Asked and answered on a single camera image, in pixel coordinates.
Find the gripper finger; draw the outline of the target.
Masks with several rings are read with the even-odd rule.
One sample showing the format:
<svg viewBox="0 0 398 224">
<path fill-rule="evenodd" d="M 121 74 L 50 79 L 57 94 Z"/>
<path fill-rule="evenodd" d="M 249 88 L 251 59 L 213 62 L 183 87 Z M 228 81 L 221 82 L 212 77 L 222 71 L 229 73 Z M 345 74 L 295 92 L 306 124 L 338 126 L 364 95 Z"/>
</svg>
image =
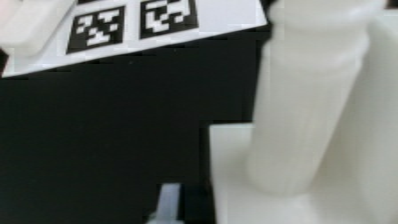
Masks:
<svg viewBox="0 0 398 224">
<path fill-rule="evenodd" d="M 157 210 L 146 224 L 185 224 L 178 218 L 181 184 L 164 183 L 160 188 Z"/>
</svg>

